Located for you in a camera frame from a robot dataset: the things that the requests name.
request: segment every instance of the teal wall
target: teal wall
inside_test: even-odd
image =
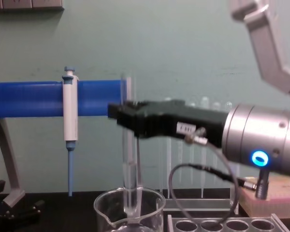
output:
[[[132,73],[137,99],[207,96],[222,105],[246,102],[290,108],[290,99],[263,83],[245,27],[231,20],[227,1],[65,0],[62,13],[0,15],[0,81],[61,80],[65,65],[82,80]],[[281,31],[290,60],[290,1],[279,2]],[[67,189],[62,118],[8,119],[21,182],[27,192]],[[79,120],[74,190],[121,185],[121,130],[103,117]],[[141,143],[145,185],[158,188],[158,147]],[[173,145],[173,164],[177,160]],[[184,149],[184,161],[188,161]],[[196,161],[200,161],[196,149]],[[208,152],[209,164],[212,154]],[[255,175],[241,167],[241,175]],[[0,178],[6,178],[0,154]],[[200,187],[200,173],[178,187]],[[214,184],[207,177],[206,186]]]

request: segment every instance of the hole in rack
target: hole in rack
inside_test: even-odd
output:
[[[198,226],[194,224],[192,221],[179,221],[175,224],[176,228],[185,232],[196,231]]]
[[[217,231],[222,230],[222,225],[217,224],[216,221],[204,221],[201,223],[201,227],[207,231],[216,231],[217,232]]]
[[[248,229],[248,224],[244,221],[234,220],[226,223],[227,227],[234,231],[245,231]]]
[[[259,230],[271,231],[275,226],[267,220],[253,220],[251,225]]]

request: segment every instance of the blue pipette holder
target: blue pipette holder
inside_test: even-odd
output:
[[[5,118],[63,116],[62,82],[0,83],[0,148],[9,177],[11,192],[4,202],[13,207],[24,195]],[[78,115],[106,116],[110,102],[126,98],[121,80],[78,82]]]

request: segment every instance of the cable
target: cable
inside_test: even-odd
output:
[[[217,221],[217,224],[220,224],[220,223],[225,222],[228,219],[228,217],[231,216],[231,214],[233,213],[233,211],[236,209],[236,206],[237,206],[237,203],[238,203],[238,198],[239,198],[238,180],[237,180],[236,176],[234,175],[233,171],[231,170],[231,168],[230,168],[230,166],[228,164],[228,160],[223,155],[223,153],[221,151],[219,151],[214,145],[212,145],[209,142],[207,142],[205,146],[209,147],[219,157],[219,159],[223,162],[223,164],[228,169],[228,172],[229,172],[230,176],[232,177],[232,180],[233,180],[233,183],[234,183],[234,200],[233,200],[233,204],[232,204],[229,212],[226,214],[226,216],[224,216],[219,221]],[[195,222],[193,220],[193,218],[191,217],[191,215],[179,203],[178,199],[175,196],[174,189],[173,189],[172,180],[173,180],[174,173],[175,173],[176,170],[178,170],[179,168],[182,168],[182,167],[192,167],[192,168],[200,167],[200,169],[201,170],[204,170],[204,171],[206,171],[206,169],[208,169],[208,167],[203,166],[203,165],[198,166],[198,165],[190,164],[190,163],[182,163],[182,164],[179,164],[179,165],[175,166],[171,170],[170,175],[169,175],[169,187],[170,187],[171,197],[173,198],[173,200],[177,204],[178,208],[183,212],[184,216],[187,217],[189,220]]]

